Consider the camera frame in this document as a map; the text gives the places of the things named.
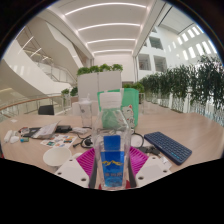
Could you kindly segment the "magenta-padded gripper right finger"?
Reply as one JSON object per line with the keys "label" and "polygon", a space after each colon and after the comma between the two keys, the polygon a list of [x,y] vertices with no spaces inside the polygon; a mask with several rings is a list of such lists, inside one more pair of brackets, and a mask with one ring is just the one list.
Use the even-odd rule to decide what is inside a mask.
{"label": "magenta-padded gripper right finger", "polygon": [[147,156],[134,147],[130,148],[128,169],[131,188],[143,187],[171,174],[169,167],[157,156]]}

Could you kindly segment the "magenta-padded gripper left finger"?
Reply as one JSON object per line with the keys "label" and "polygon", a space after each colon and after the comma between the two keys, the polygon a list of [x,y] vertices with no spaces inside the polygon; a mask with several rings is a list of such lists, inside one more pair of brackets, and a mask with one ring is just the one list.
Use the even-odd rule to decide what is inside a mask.
{"label": "magenta-padded gripper left finger", "polygon": [[76,153],[55,174],[81,187],[94,189],[97,178],[94,149]]}

